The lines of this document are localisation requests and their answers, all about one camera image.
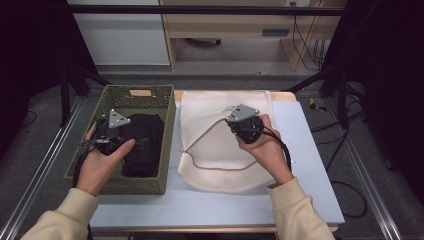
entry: white table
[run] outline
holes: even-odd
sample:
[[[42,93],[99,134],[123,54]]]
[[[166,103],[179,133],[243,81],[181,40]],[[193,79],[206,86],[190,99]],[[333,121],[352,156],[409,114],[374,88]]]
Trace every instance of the white table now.
[[[293,173],[332,230],[344,223],[300,104],[273,101],[275,119],[295,163]],[[276,232],[266,185],[240,194],[195,189],[178,175],[182,146],[177,102],[167,190],[164,195],[104,195],[90,224],[93,231]]]

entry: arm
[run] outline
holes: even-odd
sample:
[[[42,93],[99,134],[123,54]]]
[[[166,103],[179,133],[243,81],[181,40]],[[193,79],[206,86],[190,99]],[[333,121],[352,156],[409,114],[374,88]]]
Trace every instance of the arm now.
[[[272,128],[268,115],[260,118],[269,129],[265,128],[265,131],[272,131],[280,137],[280,133]],[[240,138],[237,141],[239,147],[250,153],[275,180],[275,184],[268,188],[268,193],[280,239],[334,239],[327,224],[315,211],[312,198],[306,196],[290,172],[278,141],[265,134],[252,144],[245,144]]]
[[[87,239],[88,222],[99,205],[97,195],[134,143],[129,140],[109,156],[92,149],[81,167],[76,188],[69,191],[58,209],[45,212],[22,239]]]

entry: black horizontal bar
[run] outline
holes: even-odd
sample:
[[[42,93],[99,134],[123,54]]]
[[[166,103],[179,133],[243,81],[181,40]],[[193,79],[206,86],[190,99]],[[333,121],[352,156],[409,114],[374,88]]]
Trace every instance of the black horizontal bar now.
[[[46,5],[51,13],[93,14],[217,14],[217,15],[296,15],[342,16],[359,11],[344,8],[256,7],[256,6],[153,6],[153,5]]]

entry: folded black fabric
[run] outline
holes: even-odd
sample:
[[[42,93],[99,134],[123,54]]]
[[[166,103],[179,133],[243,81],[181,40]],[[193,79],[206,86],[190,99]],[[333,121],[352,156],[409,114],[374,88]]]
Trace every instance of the folded black fabric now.
[[[131,123],[120,127],[113,140],[121,144],[129,139],[136,143],[125,156],[122,174],[127,177],[155,177],[158,173],[164,123],[159,115],[134,114]]]

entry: wooden desk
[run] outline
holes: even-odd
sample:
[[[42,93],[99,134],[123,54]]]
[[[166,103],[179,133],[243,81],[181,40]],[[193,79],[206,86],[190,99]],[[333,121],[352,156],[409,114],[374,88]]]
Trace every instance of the wooden desk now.
[[[311,0],[309,7],[344,7],[347,0]],[[285,0],[160,0],[161,5],[216,5],[216,6],[267,6],[283,7]],[[284,47],[290,66],[297,70],[306,52],[298,33],[294,34],[293,16],[241,16],[241,15],[162,15],[165,37],[172,69],[175,69],[180,38],[278,38]],[[299,16],[297,25],[309,46],[311,39],[331,39],[340,17]],[[267,35],[264,30],[276,30],[280,35]]]
[[[204,192],[184,182],[177,168],[182,153],[179,100],[171,146],[165,195],[100,195],[100,206],[90,224],[108,232],[276,232],[266,186],[243,194]],[[290,147],[292,165],[304,191],[332,231],[344,222],[334,191],[309,131],[303,111],[292,93],[272,92],[275,128]]]

